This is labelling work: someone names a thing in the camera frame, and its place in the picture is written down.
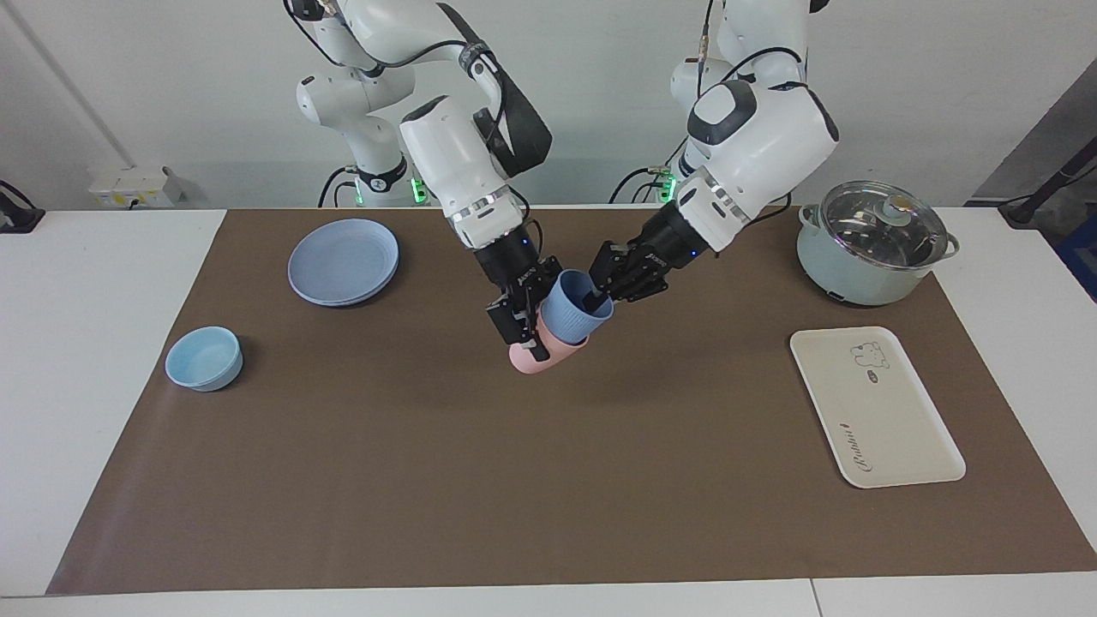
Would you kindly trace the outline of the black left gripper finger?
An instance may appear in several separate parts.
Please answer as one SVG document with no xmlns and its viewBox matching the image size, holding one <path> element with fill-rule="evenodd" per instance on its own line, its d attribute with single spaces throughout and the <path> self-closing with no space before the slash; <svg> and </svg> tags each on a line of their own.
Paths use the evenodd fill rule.
<svg viewBox="0 0 1097 617">
<path fill-rule="evenodd" d="M 615 280 L 614 277 L 592 279 L 593 288 L 583 296 L 583 310 L 595 314 L 620 302 L 634 303 L 655 296 L 668 289 L 664 277 L 642 277 L 638 280 Z"/>
<path fill-rule="evenodd" d="M 647 282 L 643 243 L 603 243 L 589 268 L 596 288 L 638 288 Z"/>
</svg>

